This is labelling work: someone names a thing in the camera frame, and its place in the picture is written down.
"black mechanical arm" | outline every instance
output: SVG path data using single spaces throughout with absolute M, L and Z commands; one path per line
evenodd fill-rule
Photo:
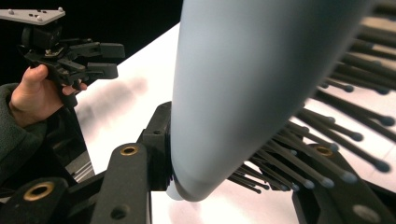
M 0 10 L 0 19 L 26 23 L 21 36 L 20 53 L 33 67 L 44 64 L 49 69 L 48 79 L 59 91 L 64 105 L 72 108 L 78 104 L 76 95 L 62 94 L 63 86 L 80 90 L 79 82 L 118 77 L 115 63 L 76 63 L 78 58 L 102 56 L 124 58 L 122 44 L 99 43 L 87 39 L 61 39 L 62 26 L 58 19 L 64 11 L 58 10 Z

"sleeve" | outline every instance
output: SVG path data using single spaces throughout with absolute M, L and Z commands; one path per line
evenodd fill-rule
M 22 128 L 9 112 L 8 103 L 18 84 L 0 86 L 0 185 L 15 174 L 41 146 L 46 121 Z

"brass insert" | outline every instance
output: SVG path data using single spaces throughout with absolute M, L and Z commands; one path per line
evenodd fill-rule
M 332 155 L 332 151 L 326 147 L 315 147 L 315 149 L 325 157 L 330 157 Z
M 37 201 L 49 195 L 54 188 L 54 184 L 52 182 L 43 182 L 32 186 L 28 189 L 23 195 L 23 199 L 25 201 Z
M 132 156 L 138 151 L 138 147 L 125 147 L 121 150 L 122 156 Z

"hole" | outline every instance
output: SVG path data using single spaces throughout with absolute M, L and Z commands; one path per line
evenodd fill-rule
M 111 211 L 111 218 L 120 220 L 125 218 L 129 213 L 129 207 L 126 204 L 119 205 Z
M 37 188 L 37 189 L 34 189 L 33 191 L 32 191 L 32 194 L 34 194 L 34 195 L 40 195 L 40 194 L 42 194 L 42 193 L 44 193 L 46 190 L 47 190 L 48 188 L 47 187 L 39 187 L 39 188 Z
M 137 147 L 125 147 L 121 150 L 122 156 L 132 156 L 137 152 Z
M 36 184 L 25 192 L 23 199 L 30 202 L 37 201 L 48 196 L 53 191 L 53 188 L 54 184 L 52 182 Z
M 330 157 L 332 155 L 332 151 L 326 147 L 315 147 L 315 149 L 325 157 Z

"white surface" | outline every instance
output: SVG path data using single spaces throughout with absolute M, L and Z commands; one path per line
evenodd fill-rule
M 98 80 L 88 91 L 78 95 L 76 111 L 92 159 L 94 171 L 107 167 L 111 151 L 124 143 L 135 142 L 146 128 L 155 108 L 172 98 L 173 74 L 177 50 L 178 25 L 146 48 L 120 64 L 120 77 Z M 343 94 L 330 88 L 329 91 Z M 358 90 L 351 101 L 367 104 L 373 110 L 396 115 L 396 94 L 382 97 Z M 396 146 L 344 116 L 317 102 L 309 102 L 315 111 L 331 114 L 340 124 L 351 123 L 353 130 L 365 135 L 360 145 L 392 165 L 396 163 Z M 396 191 L 395 171 L 388 175 L 375 172 L 364 161 L 342 152 L 363 178 Z M 262 191 L 256 194 L 224 181 L 208 198 L 199 203 L 177 202 L 165 192 L 152 192 L 154 223 L 298 223 L 290 192 Z

